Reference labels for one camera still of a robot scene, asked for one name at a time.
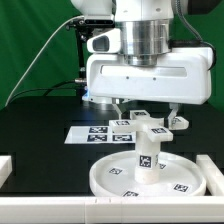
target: cable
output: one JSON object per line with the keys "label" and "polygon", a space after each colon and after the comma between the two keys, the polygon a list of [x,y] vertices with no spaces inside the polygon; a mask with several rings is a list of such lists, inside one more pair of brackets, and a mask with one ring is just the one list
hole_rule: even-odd
{"label": "cable", "polygon": [[180,18],[183,25],[195,36],[195,38],[199,41],[203,41],[203,38],[198,33],[198,31],[185,19],[182,9],[181,9],[181,3],[180,0],[176,0],[176,11],[177,15]]}
{"label": "cable", "polygon": [[25,93],[30,93],[30,92],[36,92],[36,91],[54,91],[54,90],[69,90],[69,89],[72,89],[72,90],[76,90],[75,88],[37,88],[37,89],[30,89],[30,90],[25,90],[25,91],[22,91],[22,92],[19,92],[17,94],[15,94],[13,97],[11,97],[11,99],[9,100],[8,102],[8,105],[15,99],[17,98],[18,96],[20,95],[23,95]]}
{"label": "cable", "polygon": [[61,86],[64,86],[64,85],[67,85],[67,84],[76,84],[74,80],[71,80],[71,81],[64,81],[64,82],[60,82],[54,86],[52,86],[52,88],[48,89],[43,96],[47,96],[51,91],[54,90],[54,88],[58,88],[58,87],[61,87]]}
{"label": "cable", "polygon": [[20,78],[20,80],[17,82],[16,86],[14,87],[14,89],[12,90],[12,92],[10,93],[5,106],[7,107],[9,102],[11,101],[11,98],[13,97],[14,93],[16,92],[16,90],[18,89],[18,87],[20,86],[20,84],[23,82],[23,80],[26,78],[26,76],[28,75],[29,71],[31,70],[31,68],[33,67],[33,65],[36,63],[37,59],[40,57],[40,55],[42,54],[42,52],[45,50],[45,48],[47,47],[47,45],[50,43],[50,41],[54,38],[54,36],[65,26],[67,25],[67,23],[71,22],[72,20],[74,20],[76,17],[73,17],[69,20],[67,20],[66,22],[64,22],[51,36],[50,38],[47,40],[47,42],[44,44],[44,46],[41,48],[41,50],[39,51],[39,53],[37,54],[37,56],[34,58],[34,60],[32,61],[32,63],[30,64],[30,66],[27,68],[27,70],[25,71],[25,73],[23,74],[23,76]]}

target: green screen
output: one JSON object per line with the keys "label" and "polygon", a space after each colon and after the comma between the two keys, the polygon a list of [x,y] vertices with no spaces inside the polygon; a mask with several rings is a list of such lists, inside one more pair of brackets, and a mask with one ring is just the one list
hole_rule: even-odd
{"label": "green screen", "polygon": [[[218,63],[212,71],[213,93],[210,103],[221,110],[224,110],[223,11],[224,2],[208,15],[187,16],[204,40],[217,48]],[[79,13],[70,0],[0,1],[0,108],[51,34],[76,15]],[[193,38],[177,18],[174,20],[173,38]],[[38,59],[18,91],[48,88],[77,76],[75,32],[62,29]],[[74,95],[74,91],[56,91],[54,95]]]}

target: metal cylinder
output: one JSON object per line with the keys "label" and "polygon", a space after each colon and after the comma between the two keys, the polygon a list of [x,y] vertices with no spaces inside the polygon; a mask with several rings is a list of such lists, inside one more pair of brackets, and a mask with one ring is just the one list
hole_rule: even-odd
{"label": "metal cylinder", "polygon": [[170,52],[171,20],[120,22],[122,52],[134,66],[156,65],[157,55]]}

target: white paper with markers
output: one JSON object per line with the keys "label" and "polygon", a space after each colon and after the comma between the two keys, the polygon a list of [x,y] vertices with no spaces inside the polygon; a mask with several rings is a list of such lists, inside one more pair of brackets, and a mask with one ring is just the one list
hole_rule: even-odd
{"label": "white paper with markers", "polygon": [[65,144],[121,144],[135,143],[136,133],[113,133],[107,126],[70,128]]}

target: black tabletop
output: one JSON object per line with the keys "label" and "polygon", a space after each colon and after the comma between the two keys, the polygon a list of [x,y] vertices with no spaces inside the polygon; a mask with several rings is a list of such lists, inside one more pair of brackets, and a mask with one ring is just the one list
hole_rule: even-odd
{"label": "black tabletop", "polygon": [[[127,110],[144,109],[152,117],[170,113],[166,103],[134,102]],[[174,132],[174,141],[162,151],[193,161],[208,154],[224,168],[224,113],[209,104],[184,105],[180,112],[190,122]],[[98,159],[133,144],[64,144],[71,126],[103,126],[118,119],[115,111],[83,106],[75,97],[25,97],[0,111],[0,155],[11,155],[13,172],[0,189],[0,196],[87,196],[89,170]]]}

